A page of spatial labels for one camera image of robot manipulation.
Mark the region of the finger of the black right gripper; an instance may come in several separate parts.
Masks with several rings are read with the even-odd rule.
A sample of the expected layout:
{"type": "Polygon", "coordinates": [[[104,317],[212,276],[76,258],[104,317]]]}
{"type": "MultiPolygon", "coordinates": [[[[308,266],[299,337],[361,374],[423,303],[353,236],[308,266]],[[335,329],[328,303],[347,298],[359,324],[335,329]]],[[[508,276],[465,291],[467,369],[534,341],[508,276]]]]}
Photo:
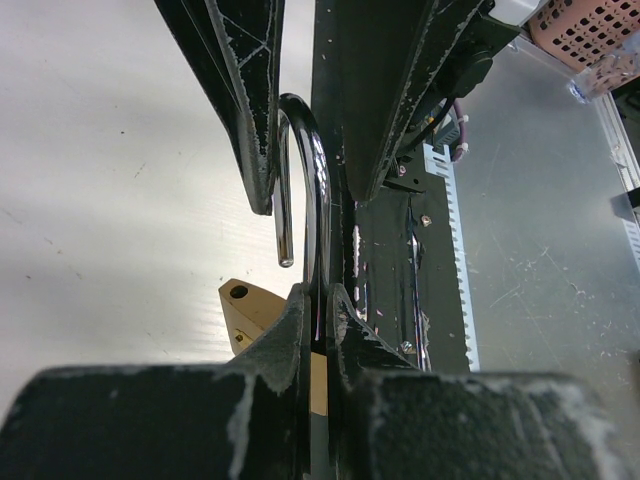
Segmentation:
{"type": "Polygon", "coordinates": [[[251,210],[272,213],[283,1],[155,3],[221,120],[251,210]]]}
{"type": "Polygon", "coordinates": [[[420,99],[483,2],[315,2],[311,100],[333,202],[376,195],[420,99]]]}

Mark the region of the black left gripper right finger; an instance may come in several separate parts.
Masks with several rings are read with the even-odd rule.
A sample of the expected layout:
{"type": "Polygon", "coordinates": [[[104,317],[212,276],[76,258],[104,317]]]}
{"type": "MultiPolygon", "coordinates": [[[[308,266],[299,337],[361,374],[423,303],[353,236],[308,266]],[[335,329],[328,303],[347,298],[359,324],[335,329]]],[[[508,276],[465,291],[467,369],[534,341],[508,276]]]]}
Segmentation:
{"type": "Polygon", "coordinates": [[[587,385],[550,373],[434,374],[393,351],[333,285],[330,458],[341,479],[630,479],[587,385]]]}

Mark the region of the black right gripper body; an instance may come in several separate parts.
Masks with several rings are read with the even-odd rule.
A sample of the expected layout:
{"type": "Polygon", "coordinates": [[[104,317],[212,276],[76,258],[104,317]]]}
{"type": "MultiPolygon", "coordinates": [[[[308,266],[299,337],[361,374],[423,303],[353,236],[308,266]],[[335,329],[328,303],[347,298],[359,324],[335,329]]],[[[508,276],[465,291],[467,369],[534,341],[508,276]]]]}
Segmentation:
{"type": "Polygon", "coordinates": [[[513,1],[485,1],[457,37],[409,122],[400,148],[413,150],[435,132],[456,100],[489,72],[493,58],[520,33],[513,1]]]}

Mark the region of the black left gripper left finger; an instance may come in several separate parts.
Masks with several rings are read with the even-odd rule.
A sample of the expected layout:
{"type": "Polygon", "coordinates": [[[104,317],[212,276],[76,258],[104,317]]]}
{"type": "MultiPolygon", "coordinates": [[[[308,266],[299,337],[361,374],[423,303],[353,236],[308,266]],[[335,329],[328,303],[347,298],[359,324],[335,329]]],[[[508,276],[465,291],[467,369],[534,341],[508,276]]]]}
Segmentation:
{"type": "Polygon", "coordinates": [[[5,479],[300,479],[310,469],[310,298],[226,363],[63,366],[1,428],[5,479]]]}

